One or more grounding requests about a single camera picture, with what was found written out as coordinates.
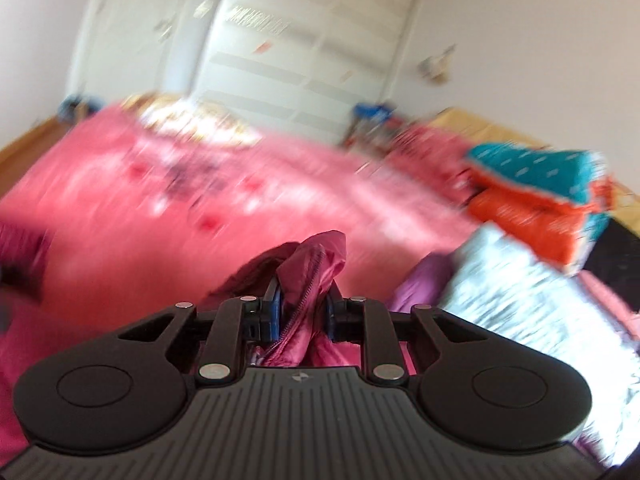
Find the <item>pink heart folded blanket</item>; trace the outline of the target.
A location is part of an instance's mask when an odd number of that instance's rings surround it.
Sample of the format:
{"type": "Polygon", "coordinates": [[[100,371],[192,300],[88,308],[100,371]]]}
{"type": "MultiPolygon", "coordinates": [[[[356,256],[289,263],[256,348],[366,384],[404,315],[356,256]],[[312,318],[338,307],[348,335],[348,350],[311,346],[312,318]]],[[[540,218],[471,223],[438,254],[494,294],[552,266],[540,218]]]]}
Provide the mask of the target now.
{"type": "Polygon", "coordinates": [[[460,134],[427,124],[399,133],[385,156],[395,169],[461,205],[475,193],[466,154],[473,144],[460,134]]]}

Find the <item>yellow headboard cover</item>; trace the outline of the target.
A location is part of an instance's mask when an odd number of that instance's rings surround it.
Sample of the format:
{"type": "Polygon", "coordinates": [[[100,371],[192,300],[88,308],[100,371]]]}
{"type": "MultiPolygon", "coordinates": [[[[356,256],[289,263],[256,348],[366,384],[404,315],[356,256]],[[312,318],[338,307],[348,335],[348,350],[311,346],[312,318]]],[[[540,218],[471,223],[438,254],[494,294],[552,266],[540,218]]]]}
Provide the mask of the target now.
{"type": "MultiPolygon", "coordinates": [[[[551,148],[544,141],[528,136],[459,107],[448,107],[428,121],[437,128],[465,136],[474,144],[504,142],[522,144],[528,148],[551,148]]],[[[639,196],[614,180],[614,219],[629,231],[640,234],[639,196]]]]}

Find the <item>light blue folded quilt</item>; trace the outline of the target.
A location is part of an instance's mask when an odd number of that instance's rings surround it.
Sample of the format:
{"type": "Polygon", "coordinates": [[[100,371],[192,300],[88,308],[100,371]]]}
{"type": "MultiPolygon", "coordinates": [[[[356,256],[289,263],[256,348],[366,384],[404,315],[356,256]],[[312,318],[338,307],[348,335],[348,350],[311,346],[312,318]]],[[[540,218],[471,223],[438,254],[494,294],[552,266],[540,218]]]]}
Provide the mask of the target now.
{"type": "Polygon", "coordinates": [[[606,466],[639,443],[639,356],[622,326],[576,278],[487,222],[452,255],[439,307],[574,367],[592,409],[580,444],[606,466]]]}

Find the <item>white bedroom door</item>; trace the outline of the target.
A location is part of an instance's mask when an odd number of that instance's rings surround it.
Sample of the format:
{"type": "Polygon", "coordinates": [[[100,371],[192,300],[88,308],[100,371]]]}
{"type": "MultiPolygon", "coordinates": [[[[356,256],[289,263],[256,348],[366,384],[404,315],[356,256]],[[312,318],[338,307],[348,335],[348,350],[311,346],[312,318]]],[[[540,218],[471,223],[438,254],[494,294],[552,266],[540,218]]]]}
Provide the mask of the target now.
{"type": "Polygon", "coordinates": [[[89,0],[67,91],[106,102],[160,88],[186,0],[89,0]]]}

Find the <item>blue object on floor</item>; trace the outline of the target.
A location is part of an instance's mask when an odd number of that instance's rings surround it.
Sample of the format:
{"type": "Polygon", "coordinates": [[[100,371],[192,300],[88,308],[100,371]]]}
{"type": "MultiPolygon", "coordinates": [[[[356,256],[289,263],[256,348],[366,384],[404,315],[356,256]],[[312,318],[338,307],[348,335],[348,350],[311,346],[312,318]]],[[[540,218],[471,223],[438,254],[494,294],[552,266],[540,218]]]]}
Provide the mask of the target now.
{"type": "Polygon", "coordinates": [[[66,124],[78,124],[84,119],[96,114],[105,106],[105,103],[95,96],[81,96],[72,94],[68,96],[58,107],[56,117],[66,124]]]}

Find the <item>floral patterned pillow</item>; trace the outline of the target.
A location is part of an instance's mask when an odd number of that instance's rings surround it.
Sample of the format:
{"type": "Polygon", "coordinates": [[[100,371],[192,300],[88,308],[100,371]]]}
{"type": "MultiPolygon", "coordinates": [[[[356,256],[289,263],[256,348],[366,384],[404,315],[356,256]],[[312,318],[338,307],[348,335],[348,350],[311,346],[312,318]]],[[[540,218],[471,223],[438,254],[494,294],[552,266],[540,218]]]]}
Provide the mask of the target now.
{"type": "Polygon", "coordinates": [[[251,148],[262,135],[216,102],[190,96],[149,92],[128,96],[120,107],[146,131],[215,148],[251,148]]]}

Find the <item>purple folded quilt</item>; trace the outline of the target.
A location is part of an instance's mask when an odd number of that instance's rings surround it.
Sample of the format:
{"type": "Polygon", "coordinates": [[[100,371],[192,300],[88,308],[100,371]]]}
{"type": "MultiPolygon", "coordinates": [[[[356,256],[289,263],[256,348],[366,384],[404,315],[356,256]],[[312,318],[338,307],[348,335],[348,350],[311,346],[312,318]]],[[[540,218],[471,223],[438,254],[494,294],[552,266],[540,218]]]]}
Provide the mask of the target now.
{"type": "Polygon", "coordinates": [[[454,276],[454,257],[431,252],[420,260],[393,291],[385,305],[390,312],[409,313],[413,306],[436,306],[454,276]]]}

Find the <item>pink floral bed cover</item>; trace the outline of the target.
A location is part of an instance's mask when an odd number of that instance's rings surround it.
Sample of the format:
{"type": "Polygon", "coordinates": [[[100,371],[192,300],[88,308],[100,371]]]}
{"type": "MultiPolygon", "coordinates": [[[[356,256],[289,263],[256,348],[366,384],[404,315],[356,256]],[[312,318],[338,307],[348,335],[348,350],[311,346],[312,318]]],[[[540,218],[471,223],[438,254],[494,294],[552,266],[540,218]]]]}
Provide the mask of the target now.
{"type": "Polygon", "coordinates": [[[340,289],[386,299],[475,223],[389,166],[292,136],[181,142],[116,106],[81,122],[1,201],[2,460],[26,446],[12,391],[32,364],[329,230],[346,237],[340,289]]]}

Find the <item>white wardrobe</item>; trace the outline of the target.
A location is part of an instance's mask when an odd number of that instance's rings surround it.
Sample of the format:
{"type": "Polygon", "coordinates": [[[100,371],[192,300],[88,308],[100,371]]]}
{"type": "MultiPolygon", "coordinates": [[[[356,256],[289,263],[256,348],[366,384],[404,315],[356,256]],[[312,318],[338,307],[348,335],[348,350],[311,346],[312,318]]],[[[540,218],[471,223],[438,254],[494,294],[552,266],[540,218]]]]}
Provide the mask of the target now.
{"type": "Polygon", "coordinates": [[[416,0],[221,0],[193,92],[255,127],[340,142],[378,102],[416,0]]]}

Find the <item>crimson puffer down jacket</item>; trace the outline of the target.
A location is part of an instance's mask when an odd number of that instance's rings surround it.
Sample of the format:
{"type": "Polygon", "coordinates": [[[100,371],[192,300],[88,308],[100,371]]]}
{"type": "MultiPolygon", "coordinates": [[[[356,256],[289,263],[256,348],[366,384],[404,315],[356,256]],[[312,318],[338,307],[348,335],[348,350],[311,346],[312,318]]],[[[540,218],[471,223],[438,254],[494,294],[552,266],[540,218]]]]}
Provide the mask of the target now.
{"type": "MultiPolygon", "coordinates": [[[[247,364],[262,367],[334,367],[348,365],[324,330],[324,300],[346,264],[346,236],[326,231],[300,243],[285,243],[258,255],[241,266],[202,304],[215,311],[224,300],[242,295],[262,296],[276,278],[283,292],[282,335],[268,347],[247,353],[247,364]]],[[[405,315],[392,316],[395,330],[405,315]]]]}

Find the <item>black cushion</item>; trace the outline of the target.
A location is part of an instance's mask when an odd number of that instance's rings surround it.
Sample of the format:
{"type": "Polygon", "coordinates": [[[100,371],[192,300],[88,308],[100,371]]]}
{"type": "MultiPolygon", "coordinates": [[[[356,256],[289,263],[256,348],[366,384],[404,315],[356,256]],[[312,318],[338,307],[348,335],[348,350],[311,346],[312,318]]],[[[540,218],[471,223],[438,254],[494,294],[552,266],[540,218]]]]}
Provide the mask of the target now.
{"type": "Polygon", "coordinates": [[[622,298],[632,313],[639,312],[640,240],[616,220],[610,220],[584,265],[622,298]]]}

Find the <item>wall hanging ornament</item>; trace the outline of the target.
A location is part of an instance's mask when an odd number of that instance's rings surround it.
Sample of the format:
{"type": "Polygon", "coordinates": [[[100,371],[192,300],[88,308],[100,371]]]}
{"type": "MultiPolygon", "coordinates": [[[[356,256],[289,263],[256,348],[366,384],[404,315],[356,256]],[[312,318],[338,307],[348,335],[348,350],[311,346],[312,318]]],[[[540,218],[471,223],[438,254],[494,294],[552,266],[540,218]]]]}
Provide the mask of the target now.
{"type": "Polygon", "coordinates": [[[450,76],[451,60],[456,52],[456,45],[453,44],[439,55],[429,56],[418,65],[418,72],[423,79],[431,81],[432,84],[446,84],[450,76]]]}

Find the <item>teal and orange folded quilt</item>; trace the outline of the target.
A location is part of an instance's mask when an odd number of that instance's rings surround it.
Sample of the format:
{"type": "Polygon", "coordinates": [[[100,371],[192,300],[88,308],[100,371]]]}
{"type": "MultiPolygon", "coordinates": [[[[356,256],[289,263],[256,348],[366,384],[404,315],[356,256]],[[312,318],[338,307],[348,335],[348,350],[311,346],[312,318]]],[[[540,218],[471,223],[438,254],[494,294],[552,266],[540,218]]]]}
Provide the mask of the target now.
{"type": "Polygon", "coordinates": [[[480,188],[468,205],[473,217],[494,222],[562,272],[579,272],[613,210],[600,153],[485,143],[466,160],[480,188]]]}

